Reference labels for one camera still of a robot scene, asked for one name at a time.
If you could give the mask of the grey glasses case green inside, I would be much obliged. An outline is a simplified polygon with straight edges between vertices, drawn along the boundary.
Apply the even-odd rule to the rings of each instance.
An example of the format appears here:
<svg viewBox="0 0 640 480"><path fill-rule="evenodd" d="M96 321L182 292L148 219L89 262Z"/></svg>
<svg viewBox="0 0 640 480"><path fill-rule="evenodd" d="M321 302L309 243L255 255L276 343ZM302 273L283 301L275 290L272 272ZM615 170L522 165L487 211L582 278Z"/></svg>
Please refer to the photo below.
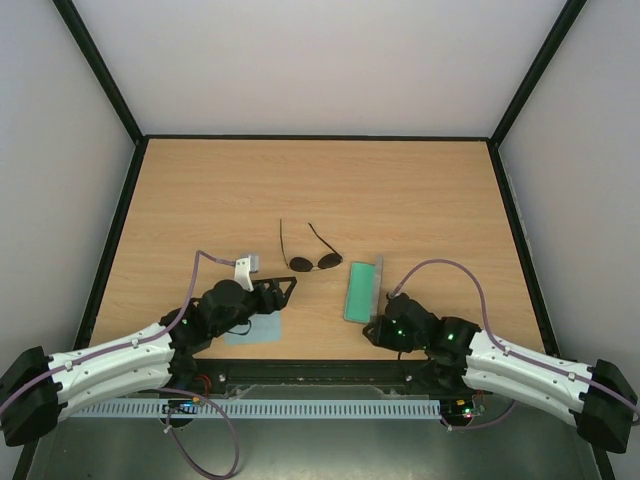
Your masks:
<svg viewBox="0 0 640 480"><path fill-rule="evenodd" d="M347 322L367 324L378 312L384 257L374 263L353 262L343 312Z"/></svg>

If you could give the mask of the light blue cleaning cloth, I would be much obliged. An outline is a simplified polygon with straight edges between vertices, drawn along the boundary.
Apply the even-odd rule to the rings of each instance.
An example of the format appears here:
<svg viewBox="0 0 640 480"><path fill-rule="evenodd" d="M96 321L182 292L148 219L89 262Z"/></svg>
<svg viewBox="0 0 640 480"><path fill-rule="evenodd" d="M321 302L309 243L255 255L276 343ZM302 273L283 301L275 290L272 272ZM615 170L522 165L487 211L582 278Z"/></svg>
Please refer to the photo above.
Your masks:
<svg viewBox="0 0 640 480"><path fill-rule="evenodd" d="M252 345L278 342L281 335L281 316L274 312L252 316L247 325L234 328L223 338L227 345Z"/></svg>

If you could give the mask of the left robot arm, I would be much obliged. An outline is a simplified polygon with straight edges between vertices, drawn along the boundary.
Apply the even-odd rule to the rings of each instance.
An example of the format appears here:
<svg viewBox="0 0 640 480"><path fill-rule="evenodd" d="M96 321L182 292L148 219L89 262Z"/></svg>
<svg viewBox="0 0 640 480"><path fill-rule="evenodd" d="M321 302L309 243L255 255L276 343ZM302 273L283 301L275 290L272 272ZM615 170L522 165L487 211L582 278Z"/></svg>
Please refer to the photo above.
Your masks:
<svg viewBox="0 0 640 480"><path fill-rule="evenodd" d="M23 351L1 377L1 430L9 447L35 441L103 400L170 386L193 374L194 355L256 315L284 309L295 277L225 279L150 326L94 347Z"/></svg>

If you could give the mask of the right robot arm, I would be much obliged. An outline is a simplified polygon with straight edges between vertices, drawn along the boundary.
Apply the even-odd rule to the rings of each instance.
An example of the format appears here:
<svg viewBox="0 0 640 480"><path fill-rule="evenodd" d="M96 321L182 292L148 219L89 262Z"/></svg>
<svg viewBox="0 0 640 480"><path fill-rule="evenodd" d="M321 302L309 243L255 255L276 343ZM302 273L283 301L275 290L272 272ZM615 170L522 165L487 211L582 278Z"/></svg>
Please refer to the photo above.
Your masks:
<svg viewBox="0 0 640 480"><path fill-rule="evenodd" d="M377 347L423 352L447 391L499 394L562 420L597 448L627 450L638 397L611 362L588 365L535 352L462 318L439 318L405 294L390 299L363 334Z"/></svg>

